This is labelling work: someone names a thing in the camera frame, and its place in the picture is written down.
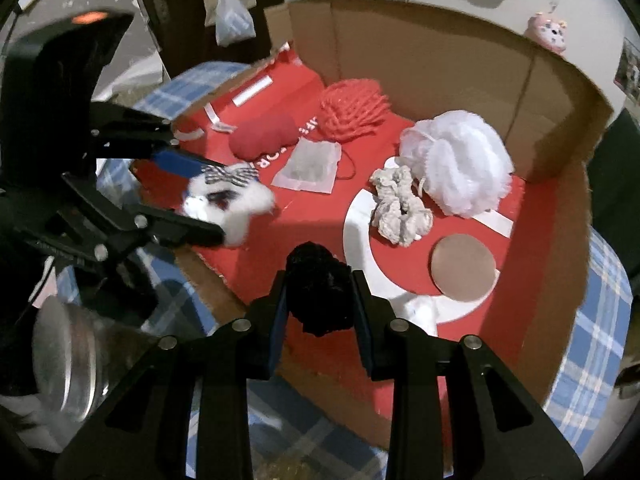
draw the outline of plastic bag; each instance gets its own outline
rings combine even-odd
[[[240,0],[218,0],[216,7],[216,42],[229,46],[255,38],[254,20]]]
[[[400,157],[419,181],[418,194],[424,188],[446,215],[496,209],[511,190],[513,163],[498,133],[464,110],[406,129]]]
[[[302,137],[284,168],[273,177],[271,185],[295,191],[331,193],[341,156],[342,147],[338,142],[312,142]]]

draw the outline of red string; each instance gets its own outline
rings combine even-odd
[[[351,158],[351,155],[349,155],[349,152],[347,152],[347,150],[345,150],[344,148],[342,149],[342,154],[349,159],[349,162],[351,163],[351,165],[353,166],[351,173],[349,176],[336,176],[335,179],[336,180],[351,180],[354,176],[356,176],[356,163],[354,162],[354,160]]]
[[[320,96],[318,126],[335,142],[372,135],[389,112],[388,98],[373,79],[346,79],[328,86]]]

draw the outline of white label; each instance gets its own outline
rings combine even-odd
[[[204,112],[207,114],[209,121],[211,121],[211,127],[217,132],[221,132],[223,134],[230,134],[232,131],[236,129],[235,126],[231,126],[230,124],[223,123],[218,114],[211,106],[211,103],[207,103],[204,105]]]
[[[266,75],[262,79],[249,86],[249,88],[247,88],[246,90],[241,91],[236,97],[232,99],[232,101],[236,106],[241,106],[253,96],[255,96],[258,92],[261,92],[262,90],[267,88],[267,86],[269,86],[271,83],[273,83],[273,79]]]
[[[204,135],[202,128],[196,128],[192,132],[181,132],[180,130],[174,131],[174,137],[178,140],[196,140]]]
[[[474,219],[478,220],[481,224],[486,225],[489,229],[501,234],[505,238],[511,238],[513,221],[509,220],[506,216],[501,215],[497,211],[493,209],[491,209],[491,211],[483,211],[475,215]]]
[[[318,126],[318,120],[315,117],[312,117],[306,122],[304,126],[298,128],[298,131],[302,135],[307,135],[309,132],[315,130],[316,126]]]

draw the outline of cardboard flap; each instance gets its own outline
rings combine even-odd
[[[590,193],[583,162],[576,160],[564,168],[558,179],[557,196],[553,241],[542,290],[514,370],[540,403],[553,385],[568,346],[576,310],[586,293]]]
[[[575,66],[539,52],[506,140],[518,176],[530,182],[557,176],[579,146],[583,152],[593,148],[594,130],[602,133],[605,126],[602,118],[592,123],[593,111],[608,116],[606,109],[598,90]]]
[[[272,38],[294,40],[326,84],[375,78],[394,112],[418,121],[449,110],[482,116],[532,182],[584,160],[610,107],[562,57],[491,22],[391,0],[300,0],[266,11]]]
[[[334,19],[331,3],[324,0],[305,0],[288,4],[290,30],[292,37],[284,41],[293,40],[300,59],[317,72],[325,84],[330,85],[340,81],[337,45],[334,33]],[[267,15],[271,30],[270,16]],[[275,27],[277,34],[287,31],[287,25],[282,16],[277,16]],[[284,43],[283,37],[278,38],[279,46]]]

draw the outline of blue plaid fabric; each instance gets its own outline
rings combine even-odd
[[[169,119],[215,89],[245,66],[208,62],[152,92],[136,108]],[[130,160],[108,160],[98,188],[116,204],[137,200]],[[612,393],[628,329],[631,289],[617,256],[591,231],[587,294],[576,314],[568,348],[545,409],[578,454],[586,448]],[[145,323],[154,335],[195,338],[211,334],[216,320],[174,264],[168,250],[138,250],[158,292],[159,306]],[[71,268],[58,277],[59,296],[78,301]],[[318,478],[382,479],[386,452],[329,421],[283,379],[248,384],[249,424],[254,469],[284,458],[305,463]],[[194,476],[198,399],[194,400],[186,471]]]

